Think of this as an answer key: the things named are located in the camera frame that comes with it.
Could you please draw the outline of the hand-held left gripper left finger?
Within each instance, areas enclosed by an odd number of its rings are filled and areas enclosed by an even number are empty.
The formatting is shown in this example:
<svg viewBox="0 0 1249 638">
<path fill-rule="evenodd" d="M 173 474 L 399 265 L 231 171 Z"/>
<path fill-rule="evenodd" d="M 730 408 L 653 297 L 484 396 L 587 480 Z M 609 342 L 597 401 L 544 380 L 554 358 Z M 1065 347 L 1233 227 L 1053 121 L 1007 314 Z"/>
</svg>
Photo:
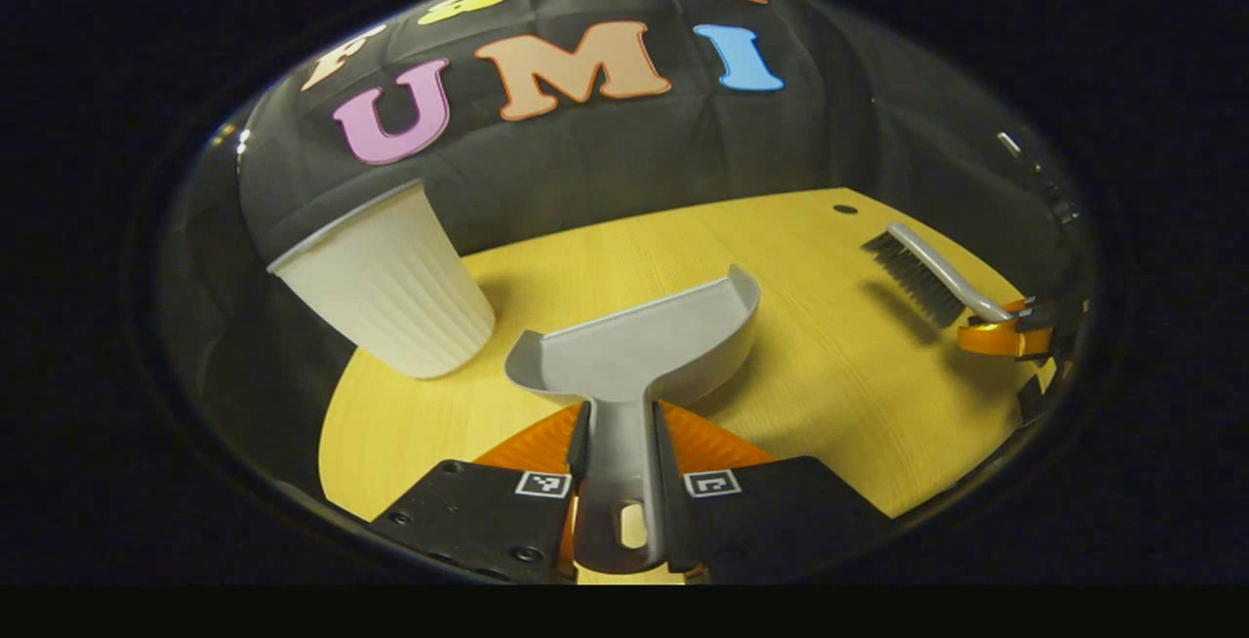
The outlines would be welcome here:
<svg viewBox="0 0 1249 638">
<path fill-rule="evenodd" d="M 582 406 L 526 426 L 478 459 L 441 459 L 368 528 L 452 571 L 517 584 L 575 584 L 575 474 Z"/>
</svg>

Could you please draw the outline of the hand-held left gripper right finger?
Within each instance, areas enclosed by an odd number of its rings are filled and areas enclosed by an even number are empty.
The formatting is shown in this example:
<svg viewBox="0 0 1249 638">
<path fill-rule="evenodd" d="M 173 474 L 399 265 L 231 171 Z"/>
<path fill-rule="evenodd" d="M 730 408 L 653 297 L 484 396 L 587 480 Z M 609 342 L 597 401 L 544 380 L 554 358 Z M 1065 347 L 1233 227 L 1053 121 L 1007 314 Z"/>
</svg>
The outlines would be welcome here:
<svg viewBox="0 0 1249 638">
<path fill-rule="evenodd" d="M 659 403 L 664 567 L 687 583 L 802 583 L 874 552 L 896 521 L 811 456 L 776 459 L 713 421 Z"/>
</svg>

